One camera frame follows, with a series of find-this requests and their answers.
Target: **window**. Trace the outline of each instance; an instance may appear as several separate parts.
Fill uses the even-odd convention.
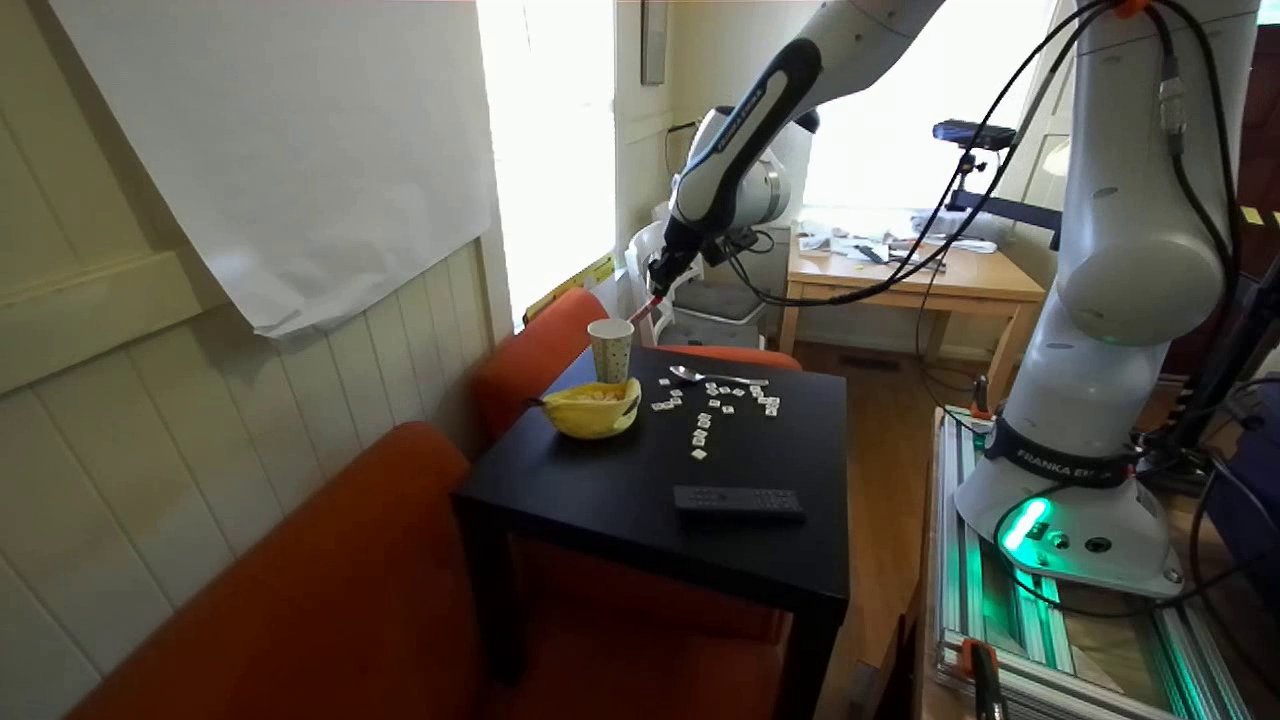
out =
[[[931,208],[961,158],[958,145],[931,138],[931,123],[982,120],[1042,42],[1050,16],[1052,0],[948,0],[879,83],[821,109],[803,203],[857,215]],[[1025,73],[992,123],[1019,123],[1033,74]]]
[[[611,4],[479,0],[512,311],[616,239]]]

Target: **wooden desk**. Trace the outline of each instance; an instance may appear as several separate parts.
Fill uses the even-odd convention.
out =
[[[788,251],[788,294],[794,299],[825,299],[851,288],[879,285],[897,262],[867,262],[857,257],[833,251],[800,251],[794,239]],[[987,363],[987,390],[992,401],[1007,396],[1011,369],[1033,336],[1046,288],[1019,272],[1003,251],[961,251],[954,249],[946,272],[927,288],[927,266],[894,285],[879,294],[859,303],[875,308],[919,308],[927,292],[927,311],[958,311],[958,314],[998,314],[1003,321],[992,363]],[[794,353],[800,332],[800,308],[786,308],[780,346]]]

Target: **yellow bowl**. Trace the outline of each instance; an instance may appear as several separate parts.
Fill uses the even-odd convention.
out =
[[[560,436],[621,436],[639,415],[639,381],[631,377],[624,382],[572,382],[564,390],[540,396],[540,408],[550,410]]]

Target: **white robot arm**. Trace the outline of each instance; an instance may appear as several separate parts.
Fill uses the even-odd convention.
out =
[[[731,227],[738,186],[786,123],[833,95],[875,83],[918,38],[942,0],[825,0],[738,102],[722,137],[676,175],[661,260],[648,262],[655,299]]]
[[[653,260],[655,299],[731,225],[738,186],[770,138],[794,116],[879,79],[937,7],[942,0],[821,4],[680,172],[666,251]],[[1178,595],[1165,510],[1131,481],[1131,427],[1168,343],[1223,292],[1216,244],[1231,210],[1223,175],[1236,172],[1258,0],[1098,7],[1077,52],[1061,266],[992,452],[958,506],[1019,568]]]

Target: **table leg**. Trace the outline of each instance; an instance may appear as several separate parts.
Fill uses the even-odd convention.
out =
[[[811,720],[825,690],[833,645],[845,612],[796,612],[788,630],[786,681],[775,690],[775,720]]]
[[[992,353],[992,363],[987,363],[987,390],[992,390],[992,404],[1002,408],[1011,390],[1011,363],[1025,357],[1029,346],[1029,336],[1033,336],[1033,322],[1037,322],[1037,303],[1019,303],[1003,332],[1002,332],[1002,343]]]
[[[452,502],[463,534],[472,603],[479,620],[479,645],[488,674],[517,682],[525,671],[525,620],[517,603],[517,568],[508,532],[479,506]]]

